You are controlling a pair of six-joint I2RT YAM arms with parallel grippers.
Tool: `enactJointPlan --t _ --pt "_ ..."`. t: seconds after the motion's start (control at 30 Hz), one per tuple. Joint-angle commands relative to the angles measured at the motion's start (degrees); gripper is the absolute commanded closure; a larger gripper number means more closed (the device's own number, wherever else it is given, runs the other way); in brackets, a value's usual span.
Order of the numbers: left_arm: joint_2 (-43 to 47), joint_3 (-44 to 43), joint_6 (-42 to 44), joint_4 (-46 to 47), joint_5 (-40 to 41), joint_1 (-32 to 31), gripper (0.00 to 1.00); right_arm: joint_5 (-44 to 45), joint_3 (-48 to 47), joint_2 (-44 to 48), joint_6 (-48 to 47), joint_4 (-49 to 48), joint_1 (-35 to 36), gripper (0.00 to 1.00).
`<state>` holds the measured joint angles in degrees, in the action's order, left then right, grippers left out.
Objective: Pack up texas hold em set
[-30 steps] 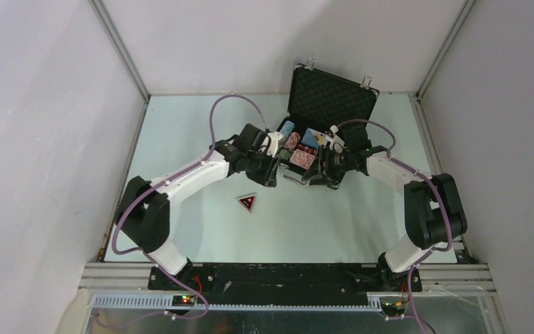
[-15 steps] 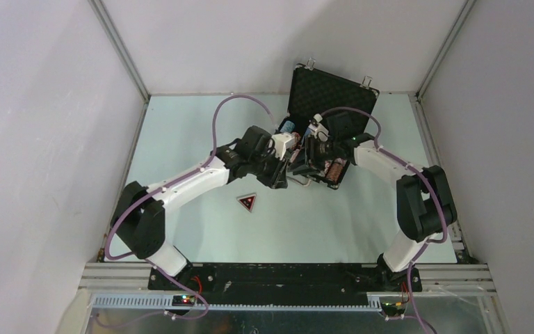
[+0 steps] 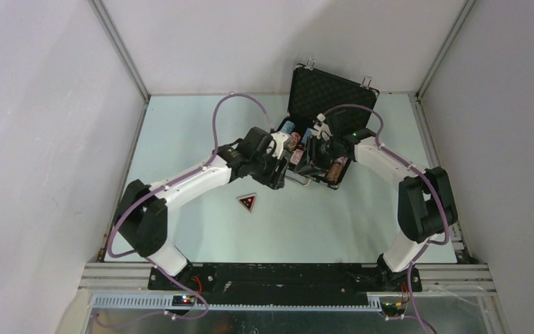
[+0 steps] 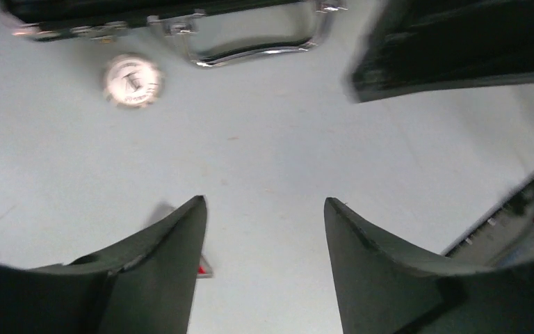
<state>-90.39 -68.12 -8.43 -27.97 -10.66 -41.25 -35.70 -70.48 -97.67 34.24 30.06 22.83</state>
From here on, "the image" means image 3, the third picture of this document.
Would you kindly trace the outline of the red white chip stack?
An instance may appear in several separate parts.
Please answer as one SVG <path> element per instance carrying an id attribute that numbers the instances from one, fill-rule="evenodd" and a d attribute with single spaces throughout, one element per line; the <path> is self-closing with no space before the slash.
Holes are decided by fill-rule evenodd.
<path id="1" fill-rule="evenodd" d="M 340 164 L 341 166 L 345 166 L 347 160 L 348 160 L 347 157 L 339 157 L 339 158 L 335 159 L 334 162 L 335 162 L 336 164 Z"/>

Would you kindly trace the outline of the blue playing card deck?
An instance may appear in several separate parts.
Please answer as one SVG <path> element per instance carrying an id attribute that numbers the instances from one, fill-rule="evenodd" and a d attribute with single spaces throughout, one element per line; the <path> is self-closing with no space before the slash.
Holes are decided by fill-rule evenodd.
<path id="1" fill-rule="evenodd" d="M 313 129 L 308 128 L 302 136 L 300 141 L 302 146 L 306 146 L 308 139 L 313 136 Z"/>

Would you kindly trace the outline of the orange brown chip stack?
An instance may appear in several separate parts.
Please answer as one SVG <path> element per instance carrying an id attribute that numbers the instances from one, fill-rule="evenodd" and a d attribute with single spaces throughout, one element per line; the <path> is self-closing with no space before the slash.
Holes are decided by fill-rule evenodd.
<path id="1" fill-rule="evenodd" d="M 326 180 L 333 184 L 336 184 L 338 182 L 340 174 L 343 171 L 343 168 L 344 168 L 344 165 L 342 163 L 337 162 L 337 161 L 334 162 L 331 165 L 329 171 L 327 172 Z"/>

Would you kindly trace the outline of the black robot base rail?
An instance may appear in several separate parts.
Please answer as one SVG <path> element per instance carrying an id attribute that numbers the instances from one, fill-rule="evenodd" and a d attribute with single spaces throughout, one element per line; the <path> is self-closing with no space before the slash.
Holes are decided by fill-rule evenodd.
<path id="1" fill-rule="evenodd" d="M 421 292 L 419 272 L 392 272 L 381 260 L 360 263 L 188 264 L 178 283 L 210 305 L 369 306 L 368 294 Z"/>

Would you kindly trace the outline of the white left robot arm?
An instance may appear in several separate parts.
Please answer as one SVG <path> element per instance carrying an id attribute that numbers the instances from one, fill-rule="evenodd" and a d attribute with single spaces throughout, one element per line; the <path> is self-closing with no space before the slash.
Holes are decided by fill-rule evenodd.
<path id="1" fill-rule="evenodd" d="M 291 153 L 290 134 L 268 133 L 253 127 L 244 138 L 216 147 L 211 156 L 184 173 L 146 184 L 130 182 L 116 211 L 109 235 L 120 234 L 131 252 L 162 270 L 174 289 L 185 289 L 192 281 L 188 259 L 170 241 L 168 214 L 202 194 L 244 177 L 270 189 L 284 186 Z"/>

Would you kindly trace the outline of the blue poker chip stack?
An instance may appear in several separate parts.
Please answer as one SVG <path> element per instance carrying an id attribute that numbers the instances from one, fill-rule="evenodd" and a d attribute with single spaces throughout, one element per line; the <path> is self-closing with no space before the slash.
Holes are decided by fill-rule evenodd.
<path id="1" fill-rule="evenodd" d="M 294 122 L 291 122 L 290 120 L 286 120 L 280 128 L 280 132 L 291 135 L 295 127 L 296 125 Z"/>

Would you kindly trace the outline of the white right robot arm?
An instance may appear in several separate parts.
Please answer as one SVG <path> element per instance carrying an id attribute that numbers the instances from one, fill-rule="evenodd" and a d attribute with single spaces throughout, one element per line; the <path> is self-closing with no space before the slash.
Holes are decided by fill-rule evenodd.
<path id="1" fill-rule="evenodd" d="M 379 132 L 363 128 L 344 135 L 337 133 L 333 125 L 337 118 L 333 113 L 317 115 L 296 170 L 302 175 L 324 173 L 341 158 L 347 158 L 396 188 L 400 230 L 381 255 L 382 267 L 376 273 L 379 286 L 394 291 L 405 280 L 403 271 L 427 247 L 449 242 L 450 228 L 458 222 L 451 182 L 443 168 L 418 167 L 390 150 Z"/>

